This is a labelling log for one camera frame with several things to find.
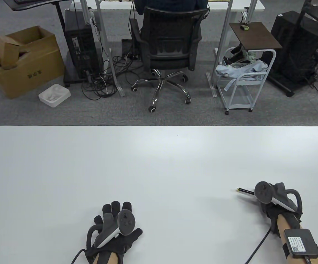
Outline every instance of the black glove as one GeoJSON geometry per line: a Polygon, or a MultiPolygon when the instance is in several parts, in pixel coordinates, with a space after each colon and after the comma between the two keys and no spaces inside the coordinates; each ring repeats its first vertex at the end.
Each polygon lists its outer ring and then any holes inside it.
{"type": "Polygon", "coordinates": [[[277,219],[279,215],[282,215],[285,217],[287,223],[291,226],[292,229],[300,229],[300,218],[302,215],[302,212],[290,212],[286,210],[285,208],[281,207],[280,205],[275,205],[273,203],[264,204],[261,203],[262,211],[265,213],[271,220],[271,227],[270,230],[272,233],[277,234],[280,237],[279,234],[279,228],[277,225],[277,219]]]}
{"type": "MultiPolygon", "coordinates": [[[[124,202],[122,205],[122,209],[128,209],[132,211],[131,203],[124,202]]],[[[114,201],[110,204],[106,204],[103,206],[103,214],[106,222],[106,214],[112,214],[115,218],[120,212],[120,203],[118,201],[114,201]]],[[[134,230],[131,234],[124,236],[119,234],[118,237],[111,239],[107,244],[103,247],[97,249],[91,246],[91,238],[92,234],[95,230],[98,230],[100,233],[103,230],[103,219],[100,215],[97,215],[94,218],[94,223],[87,234],[87,248],[85,251],[85,255],[90,264],[93,264],[97,254],[99,253],[99,258],[97,263],[95,264],[107,264],[112,252],[116,253],[118,257],[118,264],[123,263],[124,254],[132,247],[134,241],[138,239],[138,237],[143,233],[140,228],[134,230]]]]}

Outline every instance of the office chair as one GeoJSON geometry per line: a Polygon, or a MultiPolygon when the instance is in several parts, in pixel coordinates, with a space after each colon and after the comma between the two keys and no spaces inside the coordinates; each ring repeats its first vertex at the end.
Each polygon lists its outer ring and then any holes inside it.
{"type": "Polygon", "coordinates": [[[200,24],[208,9],[190,12],[167,12],[146,7],[141,32],[136,19],[131,19],[132,39],[139,43],[144,70],[151,71],[157,78],[139,79],[131,90],[136,92],[138,84],[159,81],[149,112],[154,113],[159,93],[164,83],[179,88],[186,94],[186,104],[191,96],[178,83],[169,80],[181,75],[182,81],[188,80],[182,71],[166,75],[166,70],[188,68],[193,71],[196,64],[198,42],[202,39],[200,24]]]}

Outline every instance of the chair base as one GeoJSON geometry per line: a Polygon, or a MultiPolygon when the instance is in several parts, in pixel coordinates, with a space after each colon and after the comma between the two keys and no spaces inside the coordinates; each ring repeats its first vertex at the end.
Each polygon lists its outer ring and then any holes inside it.
{"type": "Polygon", "coordinates": [[[168,84],[172,85],[173,87],[179,88],[186,95],[185,103],[187,105],[191,103],[191,96],[188,93],[188,91],[182,85],[180,85],[178,83],[174,83],[173,81],[169,80],[170,78],[173,78],[173,77],[175,77],[177,75],[182,75],[182,81],[183,82],[187,82],[188,81],[188,77],[185,75],[184,72],[177,71],[177,72],[174,72],[172,74],[166,75],[164,70],[159,71],[159,70],[153,69],[153,70],[151,70],[151,73],[152,73],[152,75],[158,76],[158,77],[157,78],[139,79],[139,80],[135,81],[135,83],[131,86],[131,90],[133,92],[136,92],[138,90],[138,84],[151,83],[151,82],[154,82],[154,81],[159,81],[159,85],[158,85],[157,89],[155,90],[155,93],[154,93],[154,96],[153,96],[152,105],[148,109],[149,112],[151,112],[151,113],[155,112],[155,110],[157,108],[157,101],[158,101],[158,98],[159,98],[159,94],[160,94],[161,88],[163,87],[163,85],[165,83],[168,83],[168,84]]]}

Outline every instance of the cart top shelf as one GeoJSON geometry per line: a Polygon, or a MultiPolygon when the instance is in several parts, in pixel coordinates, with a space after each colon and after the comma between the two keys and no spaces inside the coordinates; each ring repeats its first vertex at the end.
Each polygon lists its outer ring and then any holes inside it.
{"type": "Polygon", "coordinates": [[[244,23],[230,23],[230,26],[246,50],[281,49],[282,46],[267,30],[262,22],[252,22],[247,31],[240,28],[244,23]]]}

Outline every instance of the open cardboard box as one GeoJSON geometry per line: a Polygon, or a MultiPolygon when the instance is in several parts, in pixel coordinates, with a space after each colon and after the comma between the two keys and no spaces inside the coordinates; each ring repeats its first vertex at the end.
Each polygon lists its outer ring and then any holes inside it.
{"type": "Polygon", "coordinates": [[[64,74],[55,35],[35,26],[0,36],[0,88],[16,98],[64,74]]]}

